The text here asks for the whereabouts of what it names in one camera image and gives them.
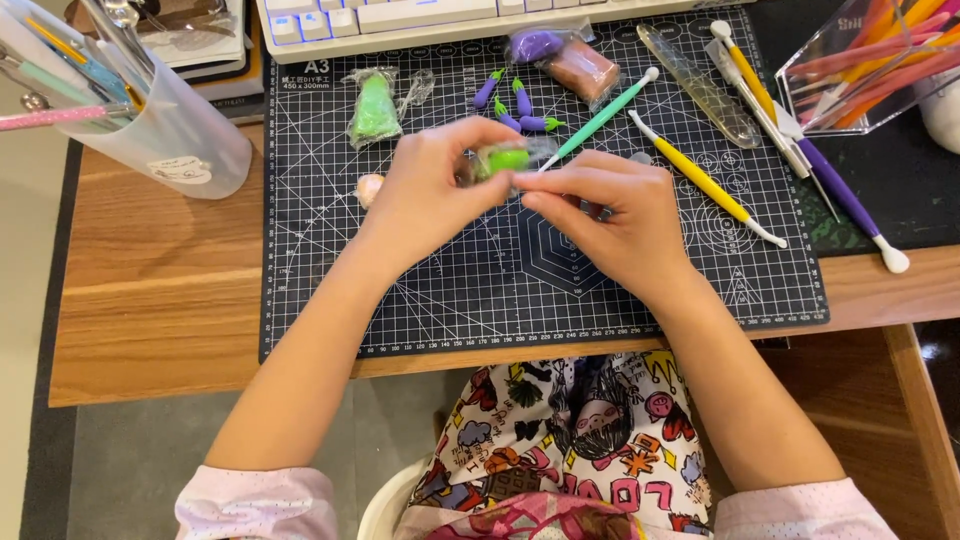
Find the purple clay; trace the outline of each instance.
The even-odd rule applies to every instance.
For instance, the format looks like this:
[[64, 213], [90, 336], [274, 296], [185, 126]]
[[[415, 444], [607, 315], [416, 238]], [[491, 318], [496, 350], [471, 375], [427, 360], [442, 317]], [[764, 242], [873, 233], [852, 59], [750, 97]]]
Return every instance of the purple clay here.
[[538, 61], [564, 48], [564, 40], [551, 30], [529, 30], [510, 38], [510, 51], [516, 63]]
[[565, 126], [566, 122], [547, 116], [546, 118], [537, 118], [536, 116], [520, 116], [520, 127], [528, 132], [552, 132], [560, 126]]
[[503, 72], [506, 71], [506, 68], [497, 69], [490, 74], [489, 79], [484, 83], [483, 87], [480, 88], [480, 91], [477, 92], [477, 95], [473, 96], [473, 106], [477, 109], [483, 109], [487, 106], [487, 100], [490, 99], [490, 93], [493, 92], [493, 88], [497, 83], [500, 82], [500, 77], [503, 77]]
[[514, 94], [516, 94], [516, 113], [520, 116], [533, 116], [534, 106], [530, 105], [530, 97], [519, 77], [514, 77]]
[[493, 112], [496, 114], [496, 119], [500, 121], [501, 124], [509, 127], [517, 133], [520, 133], [520, 123], [514, 120], [514, 118], [507, 113], [507, 106], [500, 103], [500, 96], [493, 96]]

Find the brown clay block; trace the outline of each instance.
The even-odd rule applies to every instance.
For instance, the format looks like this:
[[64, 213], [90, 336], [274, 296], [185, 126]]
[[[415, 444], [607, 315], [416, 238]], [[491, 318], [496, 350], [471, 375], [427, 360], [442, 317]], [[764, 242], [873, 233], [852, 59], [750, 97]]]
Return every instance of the brown clay block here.
[[582, 40], [574, 39], [550, 60], [546, 71], [588, 105], [592, 105], [605, 97], [609, 88], [616, 84], [620, 66], [607, 60]]

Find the person's right hand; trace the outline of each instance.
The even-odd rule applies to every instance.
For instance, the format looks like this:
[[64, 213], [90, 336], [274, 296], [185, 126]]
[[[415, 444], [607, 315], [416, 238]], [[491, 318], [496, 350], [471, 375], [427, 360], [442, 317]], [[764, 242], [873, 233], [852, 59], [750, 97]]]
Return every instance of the person's right hand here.
[[[562, 169], [518, 174], [523, 205], [552, 223], [612, 280], [651, 308], [696, 274], [684, 238], [670, 172], [586, 150]], [[593, 203], [590, 214], [580, 200]], [[612, 215], [598, 221], [602, 207]]]

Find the pink sleeve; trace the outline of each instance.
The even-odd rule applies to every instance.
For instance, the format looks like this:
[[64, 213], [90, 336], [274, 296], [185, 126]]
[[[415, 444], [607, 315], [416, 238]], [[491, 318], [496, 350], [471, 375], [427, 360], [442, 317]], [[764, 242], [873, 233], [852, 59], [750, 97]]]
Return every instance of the pink sleeve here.
[[716, 538], [896, 539], [853, 480], [738, 493], [717, 506]]
[[266, 473], [201, 466], [180, 496], [178, 540], [337, 538], [333, 486], [308, 468]]

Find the pink glitter pen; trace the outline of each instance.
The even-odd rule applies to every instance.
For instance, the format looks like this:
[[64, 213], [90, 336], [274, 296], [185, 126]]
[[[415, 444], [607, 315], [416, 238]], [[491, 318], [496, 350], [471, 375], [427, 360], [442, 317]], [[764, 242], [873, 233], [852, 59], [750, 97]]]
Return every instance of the pink glitter pen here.
[[0, 116], [0, 132], [39, 128], [54, 124], [69, 124], [99, 120], [101, 118], [129, 118], [136, 116], [137, 110], [129, 103], [107, 103], [74, 109], [49, 109], [30, 112], [28, 114], [14, 114]]

